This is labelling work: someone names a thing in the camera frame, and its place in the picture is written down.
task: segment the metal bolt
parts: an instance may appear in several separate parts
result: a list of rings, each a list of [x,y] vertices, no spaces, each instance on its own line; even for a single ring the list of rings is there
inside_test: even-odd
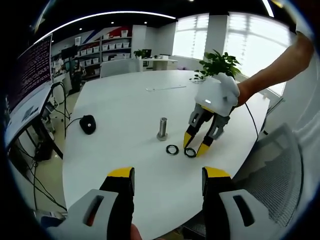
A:
[[[167,129],[167,118],[166,118],[166,117],[162,117],[162,118],[160,119],[159,132],[158,132],[158,134],[156,135],[156,138],[157,138],[159,141],[165,141],[165,140],[167,140],[167,132],[166,132],[166,129]]]

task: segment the mesh chair back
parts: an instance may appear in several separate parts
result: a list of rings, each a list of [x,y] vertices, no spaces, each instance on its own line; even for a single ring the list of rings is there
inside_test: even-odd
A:
[[[100,78],[139,72],[138,59],[105,61],[100,65]]]
[[[286,227],[298,205],[302,171],[298,143],[284,124],[254,145],[233,181],[268,208],[271,220]]]

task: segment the black washer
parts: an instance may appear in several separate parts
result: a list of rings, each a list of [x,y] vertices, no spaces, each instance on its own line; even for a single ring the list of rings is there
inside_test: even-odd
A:
[[[188,155],[188,151],[192,151],[193,152],[193,155]],[[188,158],[190,158],[190,159],[194,159],[196,156],[197,156],[197,153],[196,153],[196,151],[193,149],[193,148],[191,148],[191,147],[186,147],[185,149],[184,149],[184,155],[186,155]]]
[[[175,148],[175,152],[169,151],[169,148],[171,148],[171,147]],[[176,145],[168,145],[168,146],[166,146],[165,151],[167,154],[175,156],[179,153],[179,148]]]

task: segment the window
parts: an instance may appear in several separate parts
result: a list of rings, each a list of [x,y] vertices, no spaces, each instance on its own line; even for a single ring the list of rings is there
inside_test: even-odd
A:
[[[224,51],[235,56],[238,68],[246,77],[269,66],[291,44],[287,26],[273,19],[247,14],[230,13]],[[286,83],[269,90],[282,96]]]
[[[209,13],[178,19],[172,55],[204,59]]]

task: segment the potted plant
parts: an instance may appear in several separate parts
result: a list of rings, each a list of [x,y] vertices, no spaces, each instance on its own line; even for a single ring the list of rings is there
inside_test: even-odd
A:
[[[137,51],[134,51],[133,53],[137,59],[143,59],[146,56],[145,50],[138,49]]]
[[[199,63],[202,65],[202,70],[195,70],[194,80],[203,82],[206,77],[212,77],[219,73],[225,73],[227,76],[235,78],[240,74],[240,70],[235,66],[240,64],[235,56],[229,56],[227,52],[221,55],[218,51],[213,50],[215,53],[205,52],[204,57],[206,60],[201,60]]]

